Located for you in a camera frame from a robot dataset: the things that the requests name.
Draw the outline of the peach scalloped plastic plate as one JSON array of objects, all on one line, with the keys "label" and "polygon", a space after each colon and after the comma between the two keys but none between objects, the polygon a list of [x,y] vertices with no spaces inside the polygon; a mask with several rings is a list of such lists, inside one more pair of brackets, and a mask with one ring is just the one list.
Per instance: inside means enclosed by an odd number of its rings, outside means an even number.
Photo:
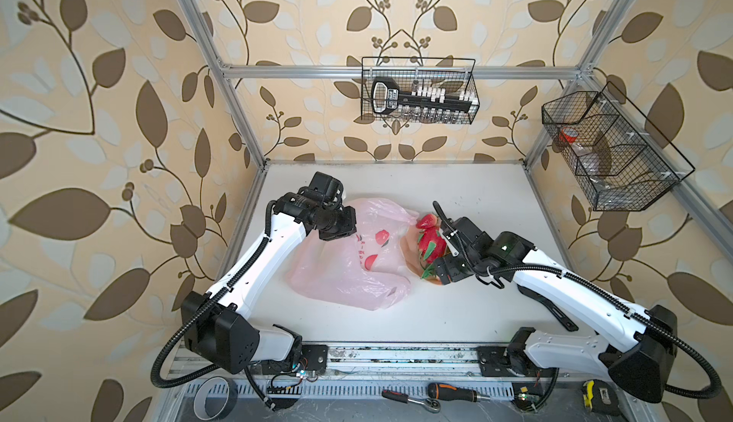
[{"label": "peach scalloped plastic plate", "polygon": [[411,226],[407,234],[400,241],[400,248],[402,250],[408,269],[416,276],[419,276],[421,280],[430,282],[434,285],[442,286],[438,276],[427,276],[426,269],[421,267],[419,263],[419,233],[420,229],[418,229],[415,225]]}]

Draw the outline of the pink plastic bag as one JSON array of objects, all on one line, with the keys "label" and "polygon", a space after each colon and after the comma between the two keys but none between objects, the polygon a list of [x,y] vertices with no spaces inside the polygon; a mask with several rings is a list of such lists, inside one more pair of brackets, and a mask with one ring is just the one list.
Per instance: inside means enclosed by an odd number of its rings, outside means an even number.
[{"label": "pink plastic bag", "polygon": [[316,233],[298,247],[287,283],[309,299],[358,309],[388,309],[410,295],[408,265],[400,246],[418,213],[392,200],[362,198],[356,233],[325,242]]}]

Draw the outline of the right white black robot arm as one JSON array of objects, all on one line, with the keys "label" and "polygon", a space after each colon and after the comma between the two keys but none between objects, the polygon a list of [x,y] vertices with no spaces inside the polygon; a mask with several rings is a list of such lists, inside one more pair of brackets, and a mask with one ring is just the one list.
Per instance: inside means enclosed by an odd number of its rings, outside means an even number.
[{"label": "right white black robot arm", "polygon": [[576,370],[609,379],[647,403],[659,403],[666,393],[708,400],[723,391],[717,370],[677,336],[677,317],[669,309],[626,301],[513,232],[493,238],[471,220],[451,220],[441,209],[417,228],[426,278],[443,286],[469,278],[499,289],[512,283],[563,324],[564,335],[520,328],[498,360],[510,372]]}]

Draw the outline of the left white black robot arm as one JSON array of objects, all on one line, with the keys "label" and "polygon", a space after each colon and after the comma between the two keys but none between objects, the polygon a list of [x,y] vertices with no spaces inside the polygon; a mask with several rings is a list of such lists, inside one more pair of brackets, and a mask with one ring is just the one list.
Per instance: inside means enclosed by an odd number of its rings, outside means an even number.
[{"label": "left white black robot arm", "polygon": [[[263,232],[244,256],[204,294],[192,292],[185,297],[182,325],[154,360],[151,383],[159,389],[171,389],[215,370],[225,370],[243,373],[254,386],[254,363],[301,368],[301,335],[276,325],[258,328],[249,318],[274,273],[309,234],[330,242],[356,233],[356,211],[344,204],[344,197],[345,188],[339,179],[317,172],[309,185],[269,202]],[[163,364],[179,344],[209,364],[178,378],[165,378],[161,374]]]}]

